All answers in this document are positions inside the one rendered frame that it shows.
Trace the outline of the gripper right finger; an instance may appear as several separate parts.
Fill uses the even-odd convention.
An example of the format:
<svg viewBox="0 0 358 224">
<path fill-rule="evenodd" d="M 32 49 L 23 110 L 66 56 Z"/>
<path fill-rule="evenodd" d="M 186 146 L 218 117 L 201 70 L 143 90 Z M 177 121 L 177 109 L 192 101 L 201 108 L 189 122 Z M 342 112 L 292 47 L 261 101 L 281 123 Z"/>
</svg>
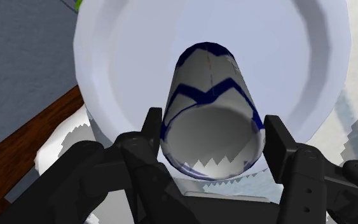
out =
<svg viewBox="0 0 358 224">
<path fill-rule="evenodd" d="M 282 120 L 267 115 L 263 155 L 276 183 L 284 186 L 277 224 L 358 224 L 358 160 L 342 166 L 314 146 L 297 143 Z"/>
</svg>

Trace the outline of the brown wooden furniture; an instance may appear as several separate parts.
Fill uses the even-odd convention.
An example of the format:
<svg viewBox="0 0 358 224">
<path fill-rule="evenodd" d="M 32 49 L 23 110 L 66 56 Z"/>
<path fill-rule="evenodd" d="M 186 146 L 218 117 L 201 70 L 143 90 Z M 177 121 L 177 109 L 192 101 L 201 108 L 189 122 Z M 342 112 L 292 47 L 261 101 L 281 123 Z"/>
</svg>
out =
<svg viewBox="0 0 358 224">
<path fill-rule="evenodd" d="M 0 215 L 11 205 L 5 195 L 33 167 L 38 149 L 83 104 L 75 86 L 0 142 Z"/>
</svg>

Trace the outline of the white bowl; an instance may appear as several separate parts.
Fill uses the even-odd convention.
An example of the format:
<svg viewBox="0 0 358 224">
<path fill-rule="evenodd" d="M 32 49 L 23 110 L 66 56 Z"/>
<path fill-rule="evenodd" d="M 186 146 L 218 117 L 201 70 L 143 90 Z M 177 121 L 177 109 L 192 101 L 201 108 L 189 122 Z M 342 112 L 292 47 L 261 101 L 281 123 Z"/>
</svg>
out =
<svg viewBox="0 0 358 224">
<path fill-rule="evenodd" d="M 346 0 L 83 0 L 73 48 L 90 114 L 115 139 L 164 107 L 179 56 L 200 42 L 226 47 L 261 116 L 278 115 L 308 141 L 347 77 Z"/>
</svg>

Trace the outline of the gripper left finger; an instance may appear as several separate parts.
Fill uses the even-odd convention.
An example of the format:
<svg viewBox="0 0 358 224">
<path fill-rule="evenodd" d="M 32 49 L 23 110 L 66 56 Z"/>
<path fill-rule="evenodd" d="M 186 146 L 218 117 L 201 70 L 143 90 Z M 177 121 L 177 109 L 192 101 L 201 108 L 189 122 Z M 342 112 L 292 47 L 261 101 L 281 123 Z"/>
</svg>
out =
<svg viewBox="0 0 358 224">
<path fill-rule="evenodd" d="M 139 132 L 104 148 L 72 145 L 12 205 L 0 224 L 84 224 L 107 197 L 123 190 L 135 224 L 198 224 L 167 168 L 157 161 L 162 109 L 150 108 Z"/>
</svg>

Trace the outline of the white cup with blue zigzag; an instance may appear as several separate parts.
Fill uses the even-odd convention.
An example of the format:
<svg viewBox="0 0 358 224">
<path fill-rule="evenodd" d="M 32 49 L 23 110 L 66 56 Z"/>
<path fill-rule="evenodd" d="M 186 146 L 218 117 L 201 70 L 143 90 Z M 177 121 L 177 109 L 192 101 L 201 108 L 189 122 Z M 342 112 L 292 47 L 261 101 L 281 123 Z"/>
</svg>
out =
<svg viewBox="0 0 358 224">
<path fill-rule="evenodd" d="M 180 55 L 160 139 L 169 163 L 195 179 L 233 178 L 261 157 L 265 128 L 227 48 L 203 42 Z"/>
</svg>

